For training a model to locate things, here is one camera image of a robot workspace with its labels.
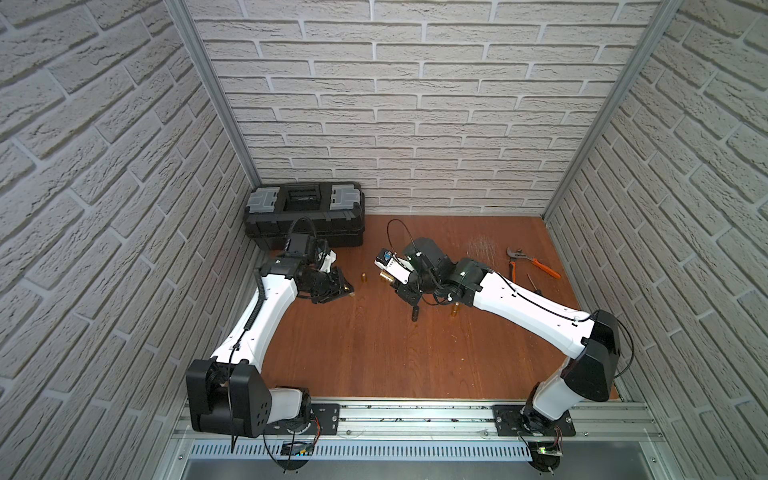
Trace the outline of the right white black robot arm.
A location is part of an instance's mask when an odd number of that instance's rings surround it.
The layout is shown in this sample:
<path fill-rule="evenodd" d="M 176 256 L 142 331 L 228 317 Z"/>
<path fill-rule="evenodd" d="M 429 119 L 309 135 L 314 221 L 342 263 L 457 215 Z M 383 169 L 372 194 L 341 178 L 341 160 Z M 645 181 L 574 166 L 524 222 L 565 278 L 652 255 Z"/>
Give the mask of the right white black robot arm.
<path fill-rule="evenodd" d="M 553 424 L 584 400 L 610 399 L 621 353 L 619 322 L 611 313 L 563 306 L 471 258 L 454 262 L 428 238 L 416 239 L 401 256 L 383 249 L 375 264 L 396 294 L 414 308 L 431 295 L 490 312 L 566 356 L 558 370 L 536 385 L 521 410 L 529 428 Z"/>

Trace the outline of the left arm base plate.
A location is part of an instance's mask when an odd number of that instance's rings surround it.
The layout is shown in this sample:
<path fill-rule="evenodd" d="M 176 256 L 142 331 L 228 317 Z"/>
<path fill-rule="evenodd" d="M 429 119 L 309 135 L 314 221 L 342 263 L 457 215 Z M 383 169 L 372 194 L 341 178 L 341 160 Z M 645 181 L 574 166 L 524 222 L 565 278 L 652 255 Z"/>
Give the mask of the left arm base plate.
<path fill-rule="evenodd" d="M 304 419 L 280 420 L 268 424 L 267 435 L 311 435 L 335 436 L 338 432 L 341 405 L 338 403 L 313 402 L 309 415 Z"/>

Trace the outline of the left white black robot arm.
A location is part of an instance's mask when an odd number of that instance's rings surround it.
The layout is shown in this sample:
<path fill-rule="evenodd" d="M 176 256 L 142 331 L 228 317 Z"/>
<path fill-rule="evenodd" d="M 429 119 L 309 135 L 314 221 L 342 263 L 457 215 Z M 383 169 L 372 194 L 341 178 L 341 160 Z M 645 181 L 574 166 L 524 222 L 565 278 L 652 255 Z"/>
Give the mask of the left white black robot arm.
<path fill-rule="evenodd" d="M 295 300 L 323 304 L 354 292 L 335 261 L 335 252 L 319 264 L 308 257 L 279 256 L 257 270 L 256 293 L 232 332 L 209 358 L 192 361 L 186 371 L 195 431 L 256 438 L 271 425 L 297 432 L 313 422 L 308 390 L 268 388 L 263 362 Z"/>

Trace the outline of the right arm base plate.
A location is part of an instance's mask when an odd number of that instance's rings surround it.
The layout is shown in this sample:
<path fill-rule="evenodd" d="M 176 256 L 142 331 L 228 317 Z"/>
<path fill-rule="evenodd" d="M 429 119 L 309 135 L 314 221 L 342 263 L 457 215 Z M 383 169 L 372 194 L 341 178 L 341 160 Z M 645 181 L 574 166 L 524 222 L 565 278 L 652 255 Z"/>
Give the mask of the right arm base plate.
<path fill-rule="evenodd" d="M 491 407 L 497 435 L 500 437 L 575 437 L 576 430 L 570 412 L 559 419 L 549 420 L 523 404 L 493 405 Z"/>

